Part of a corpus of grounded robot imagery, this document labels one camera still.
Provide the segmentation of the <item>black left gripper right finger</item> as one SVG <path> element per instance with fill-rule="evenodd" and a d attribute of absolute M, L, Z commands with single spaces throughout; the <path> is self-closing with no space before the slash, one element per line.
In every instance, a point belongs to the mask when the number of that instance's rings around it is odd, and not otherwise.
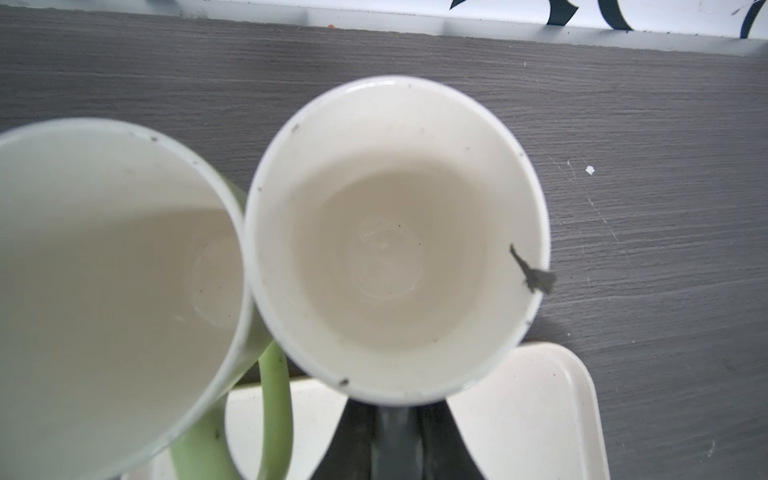
<path fill-rule="evenodd" d="M 446 401 L 418 408 L 424 479 L 483 480 Z"/>

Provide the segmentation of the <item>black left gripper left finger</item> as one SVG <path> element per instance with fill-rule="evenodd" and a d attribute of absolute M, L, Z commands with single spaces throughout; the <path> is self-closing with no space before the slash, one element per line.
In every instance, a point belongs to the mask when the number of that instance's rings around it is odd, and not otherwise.
<path fill-rule="evenodd" d="M 349 399 L 312 480 L 369 480 L 375 407 Z"/>

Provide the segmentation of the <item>grey mug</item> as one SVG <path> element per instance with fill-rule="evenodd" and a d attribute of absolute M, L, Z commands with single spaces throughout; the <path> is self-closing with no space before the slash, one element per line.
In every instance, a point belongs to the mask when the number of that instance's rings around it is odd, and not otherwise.
<path fill-rule="evenodd" d="M 242 251 L 283 351 L 375 407 L 371 479 L 423 478 L 418 408 L 486 377 L 556 281 L 521 144 L 478 101 L 412 76 L 340 85 L 285 123 Z"/>

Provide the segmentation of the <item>light green mug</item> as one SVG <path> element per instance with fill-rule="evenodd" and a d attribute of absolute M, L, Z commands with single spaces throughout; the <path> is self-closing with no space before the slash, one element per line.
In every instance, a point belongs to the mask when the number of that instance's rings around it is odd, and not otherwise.
<path fill-rule="evenodd" d="M 162 451 L 236 479 L 224 416 L 253 366 L 258 477 L 287 476 L 287 362 L 244 272 L 246 196 L 152 129 L 57 119 L 1 136 L 1 475 L 112 479 Z"/>

